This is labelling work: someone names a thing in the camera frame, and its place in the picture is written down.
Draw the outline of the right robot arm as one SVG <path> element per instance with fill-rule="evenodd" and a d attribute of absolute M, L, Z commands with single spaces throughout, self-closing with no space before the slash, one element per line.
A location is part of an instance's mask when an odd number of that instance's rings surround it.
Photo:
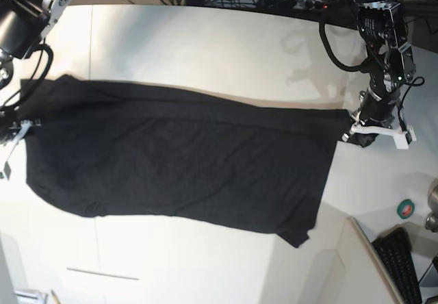
<path fill-rule="evenodd" d="M 47 76 L 53 51 L 44 39 L 72 0 L 1 0 L 1 88 L 14 74 L 13 60 L 30 58 L 37 51 L 47 54 L 47 65 L 31 89 L 12 105 L 2 105 L 1 115 L 23 104 Z"/>

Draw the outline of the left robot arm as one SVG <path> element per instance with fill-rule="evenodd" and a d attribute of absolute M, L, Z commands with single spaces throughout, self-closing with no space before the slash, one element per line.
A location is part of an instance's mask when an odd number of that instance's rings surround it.
<path fill-rule="evenodd" d="M 398 0 L 352 0 L 349 7 L 367 51 L 362 63 L 348 66 L 335 57 L 326 36 L 326 21 L 332 8 L 323 13 L 319 34 L 334 65 L 346 72 L 370 76 L 368 89 L 352 119 L 361 126 L 388 126 L 392 114 L 396 113 L 400 127 L 406 130 L 407 123 L 402 115 L 405 97 L 400 90 L 403 86 L 420 86 L 424 80 L 415 76 L 416 67 L 401 4 Z"/>

